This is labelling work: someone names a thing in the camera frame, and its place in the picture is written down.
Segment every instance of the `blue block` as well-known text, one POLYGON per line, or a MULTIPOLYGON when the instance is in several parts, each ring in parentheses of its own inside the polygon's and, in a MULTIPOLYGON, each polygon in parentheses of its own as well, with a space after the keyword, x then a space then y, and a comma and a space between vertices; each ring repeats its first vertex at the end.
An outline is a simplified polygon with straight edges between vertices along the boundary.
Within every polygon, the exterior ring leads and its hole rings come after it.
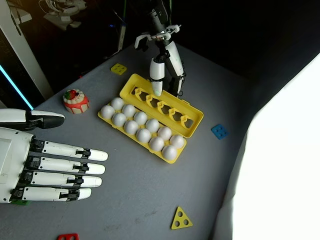
POLYGON ((229 133, 227 130, 222 126, 221 124, 218 124, 217 126, 214 126, 211 128, 211 132, 219 139, 223 139, 225 136, 227 136, 229 133))

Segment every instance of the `gray table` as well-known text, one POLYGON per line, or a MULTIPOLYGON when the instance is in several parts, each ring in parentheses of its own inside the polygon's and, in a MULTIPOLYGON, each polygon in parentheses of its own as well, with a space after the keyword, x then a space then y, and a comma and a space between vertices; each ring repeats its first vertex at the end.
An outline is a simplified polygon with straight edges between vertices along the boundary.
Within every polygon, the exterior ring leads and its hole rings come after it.
POLYGON ((81 201, 1 204, 1 239, 54 240, 66 233, 78 233, 81 240, 208 238, 246 130, 237 116, 245 80, 184 47, 178 49, 187 72, 182 99, 203 111, 204 118, 176 163, 166 163, 97 117, 131 74, 148 78, 151 56, 158 50, 143 53, 129 47, 66 88, 85 92, 90 100, 85 113, 66 111, 66 89, 37 107, 66 117, 60 127, 35 130, 38 139, 109 153, 102 163, 102 186, 81 201), (127 67, 122 76, 110 72, 115 63, 127 67), (216 124, 223 124, 230 135, 218 140, 211 132, 216 124), (170 229, 177 206, 192 227, 170 229))

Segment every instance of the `egg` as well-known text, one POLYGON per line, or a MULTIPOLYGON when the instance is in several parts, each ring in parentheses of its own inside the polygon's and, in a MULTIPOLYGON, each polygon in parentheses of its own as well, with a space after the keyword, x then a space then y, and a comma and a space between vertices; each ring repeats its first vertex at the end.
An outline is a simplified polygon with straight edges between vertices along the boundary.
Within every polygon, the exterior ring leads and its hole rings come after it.
POLYGON ((115 113, 115 109, 110 105, 105 105, 100 110, 101 117, 104 119, 111 119, 115 113))
POLYGON ((180 148, 182 148, 184 146, 185 140, 180 135, 173 135, 170 138, 170 144, 175 146, 176 149, 180 149, 180 148))
POLYGON ((138 111, 135 113, 133 120, 135 120, 139 126, 145 125, 148 120, 148 116, 143 111, 138 111))
POLYGON ((136 122, 133 121, 133 120, 127 121, 127 122, 124 124, 124 131, 125 131, 127 134, 130 134, 130 135, 136 134, 138 128, 139 128, 138 123, 136 123, 136 122))
POLYGON ((177 157, 177 149, 172 145, 167 145, 163 148, 162 155, 166 160, 172 161, 177 157))
POLYGON ((141 143, 148 143, 151 139, 151 133, 146 128, 141 128, 136 132, 136 139, 141 143))
POLYGON ((127 121, 127 118, 126 116, 119 112, 119 113, 116 113, 115 115, 113 115, 112 117, 112 122, 114 125, 116 125, 117 127, 123 127, 125 125, 127 121))
POLYGON ((111 101, 110 105, 114 108, 114 110, 121 110, 125 105, 125 102, 121 97, 116 97, 111 101))
POLYGON ((122 108, 122 113, 127 117, 127 118, 132 118, 135 113, 136 113, 136 108, 131 105, 131 104, 126 104, 122 108))
POLYGON ((169 140, 172 136, 171 129, 167 126, 160 127, 158 130, 158 136, 165 141, 169 140))
POLYGON ((149 147, 156 152, 160 152, 164 145, 165 141, 159 136, 152 138, 149 142, 149 147))
POLYGON ((150 131, 150 133, 156 133, 159 129, 159 122, 157 119, 149 119, 146 124, 145 128, 150 131))

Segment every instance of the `yellow triangle block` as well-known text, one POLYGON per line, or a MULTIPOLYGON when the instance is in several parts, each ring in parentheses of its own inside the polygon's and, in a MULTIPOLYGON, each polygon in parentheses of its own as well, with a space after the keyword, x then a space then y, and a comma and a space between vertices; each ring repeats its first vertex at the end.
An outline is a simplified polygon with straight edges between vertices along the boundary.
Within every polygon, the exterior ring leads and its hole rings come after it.
POLYGON ((178 206, 174 215, 171 229, 172 230, 183 229, 183 228, 192 227, 192 226, 193 224, 188 218, 188 216, 185 214, 182 208, 178 206))

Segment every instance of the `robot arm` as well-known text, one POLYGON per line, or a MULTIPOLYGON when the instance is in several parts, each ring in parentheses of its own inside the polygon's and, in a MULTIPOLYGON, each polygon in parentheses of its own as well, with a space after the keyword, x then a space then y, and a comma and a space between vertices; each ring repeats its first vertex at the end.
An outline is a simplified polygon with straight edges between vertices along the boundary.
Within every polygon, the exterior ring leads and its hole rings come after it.
MULTIPOLYGON (((54 112, 0 109, 0 126, 21 130, 57 127, 64 119, 63 115, 54 112)), ((0 203, 10 203, 12 200, 81 200, 91 195, 90 188, 102 184, 100 177, 83 174, 103 174, 103 165, 41 154, 93 161, 108 159, 104 151, 38 140, 30 133, 0 127, 0 203)))
POLYGON ((146 49, 146 40, 155 41, 160 54, 152 58, 150 64, 150 81, 153 93, 156 96, 162 94, 166 66, 172 76, 168 92, 177 97, 185 81, 186 73, 176 44, 171 37, 173 33, 179 32, 180 27, 178 25, 168 26, 170 14, 170 8, 164 4, 163 0, 152 0, 147 13, 150 20, 149 32, 138 36, 134 47, 146 49))

